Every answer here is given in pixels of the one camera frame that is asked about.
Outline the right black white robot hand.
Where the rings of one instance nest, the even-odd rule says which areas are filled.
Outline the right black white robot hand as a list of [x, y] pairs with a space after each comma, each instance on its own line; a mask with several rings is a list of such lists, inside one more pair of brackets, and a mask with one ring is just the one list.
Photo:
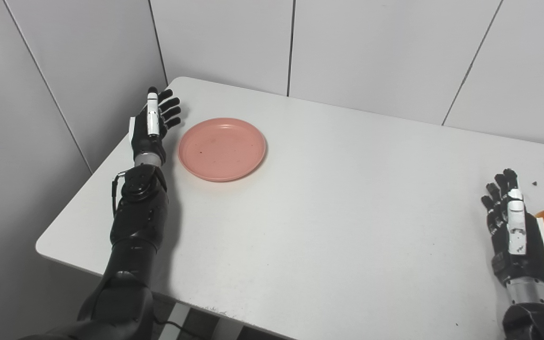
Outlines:
[[529, 277], [544, 284], [544, 236], [527, 211], [518, 175], [511, 168], [496, 174], [481, 197], [491, 236], [493, 273], [501, 285]]

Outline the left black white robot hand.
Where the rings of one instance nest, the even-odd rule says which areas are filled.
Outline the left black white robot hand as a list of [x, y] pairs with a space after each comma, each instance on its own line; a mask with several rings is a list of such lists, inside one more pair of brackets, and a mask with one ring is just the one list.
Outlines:
[[[153, 95], [157, 95], [157, 118], [158, 118], [158, 134], [150, 134], [148, 131], [149, 112], [153, 110], [153, 106], [149, 105], [153, 102]], [[181, 108], [180, 99], [175, 97], [173, 90], [167, 88], [160, 93], [157, 93], [157, 88], [151, 86], [147, 91], [147, 103], [143, 106], [140, 113], [132, 120], [133, 130], [130, 139], [130, 144], [133, 150], [135, 163], [138, 162], [138, 157], [147, 153], [156, 155], [159, 159], [159, 166], [166, 163], [166, 151], [163, 146], [163, 140], [168, 132], [181, 123], [180, 118]]]

